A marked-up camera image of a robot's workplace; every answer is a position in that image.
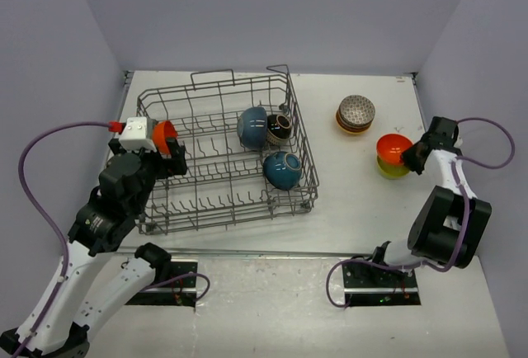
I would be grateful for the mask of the orange bowl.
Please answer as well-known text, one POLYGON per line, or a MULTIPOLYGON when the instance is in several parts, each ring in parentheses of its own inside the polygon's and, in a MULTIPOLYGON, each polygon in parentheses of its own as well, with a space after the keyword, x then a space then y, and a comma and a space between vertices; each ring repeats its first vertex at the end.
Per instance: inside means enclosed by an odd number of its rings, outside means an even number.
POLYGON ((385 134, 376 143, 377 156, 393 166, 403 165, 403 153, 413 146, 413 142, 401 134, 385 134))
POLYGON ((161 154, 169 155, 167 139, 176 139, 177 131, 170 120, 160 121, 153 128, 152 140, 161 154))

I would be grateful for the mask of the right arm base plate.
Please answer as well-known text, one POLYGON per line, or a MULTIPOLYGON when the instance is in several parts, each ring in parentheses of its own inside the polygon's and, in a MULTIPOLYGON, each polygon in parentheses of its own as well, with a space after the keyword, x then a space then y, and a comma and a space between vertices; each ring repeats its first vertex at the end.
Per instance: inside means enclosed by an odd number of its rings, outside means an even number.
POLYGON ((383 271, 360 263, 342 265, 346 307, 418 306, 421 304, 413 271, 383 271))

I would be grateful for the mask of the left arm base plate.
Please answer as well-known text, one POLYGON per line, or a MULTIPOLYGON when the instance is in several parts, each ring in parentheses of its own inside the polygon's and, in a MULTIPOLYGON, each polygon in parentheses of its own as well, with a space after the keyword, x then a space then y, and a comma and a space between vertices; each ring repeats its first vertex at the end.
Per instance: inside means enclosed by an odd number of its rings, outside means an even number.
MULTIPOLYGON (((197 261, 171 261, 168 273, 162 278, 156 279, 153 283, 160 283, 187 273, 196 273, 197 271, 197 261)), ((139 292, 126 305, 194 308, 197 297, 196 283, 196 278, 191 277, 172 281, 162 287, 139 292)))

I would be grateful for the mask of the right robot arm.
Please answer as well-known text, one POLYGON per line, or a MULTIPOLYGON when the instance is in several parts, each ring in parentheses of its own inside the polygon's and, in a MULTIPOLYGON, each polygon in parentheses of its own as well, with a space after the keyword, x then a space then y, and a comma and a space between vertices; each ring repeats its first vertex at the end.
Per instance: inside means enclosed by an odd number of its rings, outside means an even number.
POLYGON ((386 286, 398 271, 429 266, 439 272, 463 269, 472 261, 492 214, 466 181, 462 152, 457 147, 459 126, 435 116, 422 137, 403 151, 403 165, 418 175, 429 172, 436 182, 408 238, 385 242, 374 250, 368 276, 386 286))

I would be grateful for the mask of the yellow bowl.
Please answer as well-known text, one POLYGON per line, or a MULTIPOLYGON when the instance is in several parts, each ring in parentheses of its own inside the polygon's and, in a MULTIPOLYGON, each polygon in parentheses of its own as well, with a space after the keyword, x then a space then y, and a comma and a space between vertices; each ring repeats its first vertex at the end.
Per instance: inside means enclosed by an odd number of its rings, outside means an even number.
POLYGON ((340 131, 345 136, 349 136, 349 137, 363 137, 363 136, 367 136, 368 133, 370 132, 369 130, 362 130, 362 131, 340 130, 340 131))

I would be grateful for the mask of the lime green bowl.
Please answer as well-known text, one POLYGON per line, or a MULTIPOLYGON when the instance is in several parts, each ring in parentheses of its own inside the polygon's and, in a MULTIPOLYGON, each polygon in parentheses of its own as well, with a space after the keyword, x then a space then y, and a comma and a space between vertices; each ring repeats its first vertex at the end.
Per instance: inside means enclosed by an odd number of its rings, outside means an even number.
POLYGON ((379 173, 390 180, 396 180, 407 176, 410 171, 404 165, 393 165, 377 157, 376 163, 379 173))

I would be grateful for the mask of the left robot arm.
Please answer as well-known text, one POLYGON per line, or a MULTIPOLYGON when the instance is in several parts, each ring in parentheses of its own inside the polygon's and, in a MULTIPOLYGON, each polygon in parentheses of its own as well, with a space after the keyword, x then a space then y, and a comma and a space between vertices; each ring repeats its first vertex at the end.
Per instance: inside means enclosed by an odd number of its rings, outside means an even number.
POLYGON ((84 356, 104 324, 135 294, 171 278, 168 252, 146 243, 106 287, 87 295, 144 213, 155 183, 187 172, 185 149, 174 137, 152 150, 127 150, 117 139, 109 145, 113 156, 62 239, 65 253, 52 281, 26 321, 1 335, 2 350, 13 357, 84 356))

